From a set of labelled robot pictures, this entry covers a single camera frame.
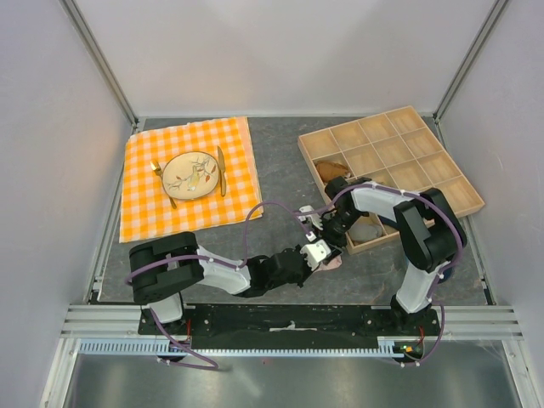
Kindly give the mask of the pink underwear navy trim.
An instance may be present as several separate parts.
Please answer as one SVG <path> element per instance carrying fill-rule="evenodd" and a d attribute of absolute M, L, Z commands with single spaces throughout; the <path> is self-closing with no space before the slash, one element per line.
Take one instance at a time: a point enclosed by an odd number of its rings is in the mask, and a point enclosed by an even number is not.
<path fill-rule="evenodd" d="M 343 264 L 342 256 L 337 255 L 333 259 L 331 259 L 328 263 L 321 263 L 320 267 L 317 269 L 318 271 L 327 271 L 327 270 L 333 270 L 341 267 Z"/>

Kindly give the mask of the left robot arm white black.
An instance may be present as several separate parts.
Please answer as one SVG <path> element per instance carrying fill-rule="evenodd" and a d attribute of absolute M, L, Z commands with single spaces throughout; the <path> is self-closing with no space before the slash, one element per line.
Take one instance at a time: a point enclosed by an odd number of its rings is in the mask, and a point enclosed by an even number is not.
<path fill-rule="evenodd" d="M 177 334 L 187 321 L 184 289 L 200 284 L 237 297 L 261 297 L 279 286 L 302 286 L 330 254 L 328 245 L 312 235 L 305 246 L 270 257 L 233 260 L 209 252 L 197 243 L 195 234 L 184 232 L 133 247 L 126 284 L 132 287 L 133 301 L 150 310 L 147 320 Z"/>

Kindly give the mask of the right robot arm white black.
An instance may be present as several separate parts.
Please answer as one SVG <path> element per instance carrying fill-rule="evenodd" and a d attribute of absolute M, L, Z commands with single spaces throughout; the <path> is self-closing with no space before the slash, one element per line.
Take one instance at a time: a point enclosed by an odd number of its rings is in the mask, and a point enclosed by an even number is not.
<path fill-rule="evenodd" d="M 406 272 L 400 289 L 392 299 L 391 328 L 402 335 L 420 324 L 422 310 L 432 302 L 440 281 L 447 279 L 467 245 L 467 237 L 457 216 L 441 190 L 423 192 L 397 190 L 369 178 L 350 183 L 342 177 L 325 187 L 331 200 L 324 218 L 322 236 L 327 244 L 345 248 L 347 233 L 370 213 L 393 223 L 406 259 Z"/>

